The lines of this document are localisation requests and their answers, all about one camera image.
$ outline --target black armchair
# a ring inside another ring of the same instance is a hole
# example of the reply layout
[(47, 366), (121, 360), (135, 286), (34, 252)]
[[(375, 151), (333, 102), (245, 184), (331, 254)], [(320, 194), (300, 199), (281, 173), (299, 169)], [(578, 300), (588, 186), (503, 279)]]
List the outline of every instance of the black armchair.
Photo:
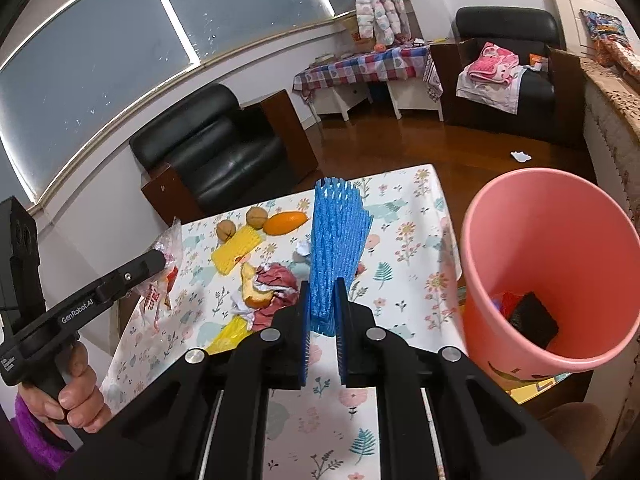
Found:
[[(562, 50), (554, 17), (541, 9), (463, 7), (456, 14), (459, 44), (434, 44), (431, 53), (444, 90), (447, 124), (576, 146), (582, 143), (584, 81), (580, 60)], [(522, 76), (517, 115), (456, 97), (458, 75), (490, 41), (529, 64), (529, 54), (550, 59), (548, 76)]]
[(241, 108), (209, 83), (138, 130), (142, 191), (165, 222), (190, 222), (290, 193), (318, 167), (282, 90)]

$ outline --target pink towel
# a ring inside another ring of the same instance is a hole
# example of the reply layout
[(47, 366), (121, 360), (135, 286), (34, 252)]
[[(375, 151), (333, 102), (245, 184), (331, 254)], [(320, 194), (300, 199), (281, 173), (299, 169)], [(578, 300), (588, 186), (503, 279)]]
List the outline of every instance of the pink towel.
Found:
[(511, 70), (518, 65), (518, 56), (511, 50), (493, 43), (485, 43), (480, 57), (468, 67), (468, 76), (476, 81), (509, 84)]

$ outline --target purple sleeve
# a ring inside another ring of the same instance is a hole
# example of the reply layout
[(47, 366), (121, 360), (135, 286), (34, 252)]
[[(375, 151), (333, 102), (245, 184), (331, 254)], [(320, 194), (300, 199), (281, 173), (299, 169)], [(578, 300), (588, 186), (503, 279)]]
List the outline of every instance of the purple sleeve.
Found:
[(70, 453), (46, 441), (42, 431), (49, 430), (31, 415), (20, 395), (15, 397), (15, 418), (12, 418), (11, 422), (33, 459), (53, 471), (58, 471)]

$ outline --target metal bolt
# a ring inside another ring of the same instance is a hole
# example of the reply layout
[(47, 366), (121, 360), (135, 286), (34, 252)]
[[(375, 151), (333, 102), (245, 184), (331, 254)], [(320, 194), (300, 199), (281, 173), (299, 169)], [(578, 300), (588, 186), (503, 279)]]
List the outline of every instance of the metal bolt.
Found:
[(205, 353), (203, 350), (200, 350), (199, 348), (194, 348), (189, 350), (185, 355), (184, 355), (184, 360), (187, 361), (189, 364), (194, 365), (197, 364), (199, 362), (202, 362), (202, 360), (205, 357)]
[(280, 330), (277, 328), (265, 328), (260, 332), (260, 338), (263, 341), (277, 341), (280, 339)]
[(386, 332), (379, 326), (372, 326), (367, 330), (367, 337), (372, 341), (382, 341), (386, 337)]
[(458, 350), (455, 346), (447, 346), (442, 349), (442, 357), (444, 357), (447, 361), (455, 363), (456, 361), (460, 361), (462, 354), (460, 350)]

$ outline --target pink bucket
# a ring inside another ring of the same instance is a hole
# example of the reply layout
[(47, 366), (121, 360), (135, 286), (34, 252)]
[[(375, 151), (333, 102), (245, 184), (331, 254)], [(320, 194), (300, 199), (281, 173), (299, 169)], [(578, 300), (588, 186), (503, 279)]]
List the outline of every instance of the pink bucket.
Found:
[[(515, 388), (615, 357), (638, 330), (640, 239), (620, 207), (586, 180), (546, 168), (484, 186), (462, 226), (469, 357)], [(545, 349), (492, 303), (533, 291), (559, 327)]]

